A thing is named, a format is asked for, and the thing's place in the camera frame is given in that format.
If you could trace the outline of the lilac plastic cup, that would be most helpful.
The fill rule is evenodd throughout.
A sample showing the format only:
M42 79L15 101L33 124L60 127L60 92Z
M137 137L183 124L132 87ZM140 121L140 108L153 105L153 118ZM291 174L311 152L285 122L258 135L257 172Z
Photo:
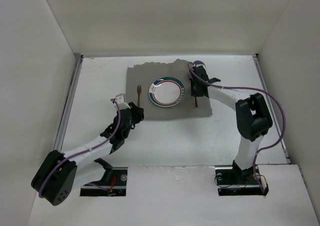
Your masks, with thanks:
M204 67L204 68L206 67L205 63L202 62L202 61L200 61L200 60L194 61L194 62L193 62L193 66L194 66L194 67Z

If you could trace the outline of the brown wooden fork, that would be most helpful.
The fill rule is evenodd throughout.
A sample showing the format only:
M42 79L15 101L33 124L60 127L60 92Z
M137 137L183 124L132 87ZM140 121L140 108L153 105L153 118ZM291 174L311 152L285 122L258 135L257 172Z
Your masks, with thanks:
M142 92L142 87L141 85L137 86L137 106L140 107L140 96Z

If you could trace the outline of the white plate green red rim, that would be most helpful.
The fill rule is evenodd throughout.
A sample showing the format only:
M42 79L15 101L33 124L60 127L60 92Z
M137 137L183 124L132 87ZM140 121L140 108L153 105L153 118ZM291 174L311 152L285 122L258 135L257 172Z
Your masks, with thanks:
M149 87L148 96L152 103L159 107L172 107L182 101L185 86L175 77L162 77L155 80Z

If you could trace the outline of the grey cloth napkin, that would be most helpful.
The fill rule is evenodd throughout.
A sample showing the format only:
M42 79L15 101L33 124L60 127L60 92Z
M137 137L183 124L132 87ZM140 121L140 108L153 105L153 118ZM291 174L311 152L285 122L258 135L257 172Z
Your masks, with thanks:
M150 85L162 77L175 77L185 87L184 98L172 107L159 107L148 96ZM198 97L198 108L191 96L188 61L177 59L172 63L149 62L127 68L125 96L127 102L138 101L137 86L141 85L140 106L144 109L144 119L149 121L167 121L184 118L204 118L213 115L210 99Z

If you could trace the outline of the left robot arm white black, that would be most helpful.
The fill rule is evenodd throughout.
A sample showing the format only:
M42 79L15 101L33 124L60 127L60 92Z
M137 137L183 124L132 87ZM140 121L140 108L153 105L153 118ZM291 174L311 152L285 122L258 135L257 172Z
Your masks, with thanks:
M51 151L31 181L31 187L38 192L40 198L46 199L51 205L61 204L75 187L80 185L80 171L91 163L102 166L103 175L92 174L88 182L108 179L113 167L103 157L110 155L124 145L129 133L136 124L144 120L144 109L135 103L117 103L112 100L116 108L116 116L96 139L88 144L69 152Z

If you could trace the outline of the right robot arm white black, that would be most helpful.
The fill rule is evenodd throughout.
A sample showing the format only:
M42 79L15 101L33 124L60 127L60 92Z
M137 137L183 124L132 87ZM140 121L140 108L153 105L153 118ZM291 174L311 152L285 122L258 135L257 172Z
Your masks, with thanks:
M241 135L238 153L232 162L231 179L234 184L247 180L254 175L254 158L263 137L272 127L273 121L265 98L260 93L252 95L221 85L217 78L209 79L205 65L199 61L187 64L191 95L207 97L223 103L235 111L236 126Z

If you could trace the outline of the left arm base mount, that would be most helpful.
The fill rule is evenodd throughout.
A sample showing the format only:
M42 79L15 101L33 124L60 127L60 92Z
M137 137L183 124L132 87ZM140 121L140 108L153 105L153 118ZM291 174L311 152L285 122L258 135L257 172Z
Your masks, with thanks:
M127 167L114 167L112 173L105 174L101 180L83 185L80 189L82 197L118 197L126 196L128 180Z

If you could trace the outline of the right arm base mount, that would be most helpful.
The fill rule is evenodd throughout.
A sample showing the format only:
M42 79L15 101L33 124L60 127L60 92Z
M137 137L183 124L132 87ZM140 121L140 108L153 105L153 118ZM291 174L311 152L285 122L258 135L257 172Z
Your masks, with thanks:
M241 175L232 167L216 167L214 182L219 196L266 196L269 192L268 181L258 169L255 175L252 170L247 175Z

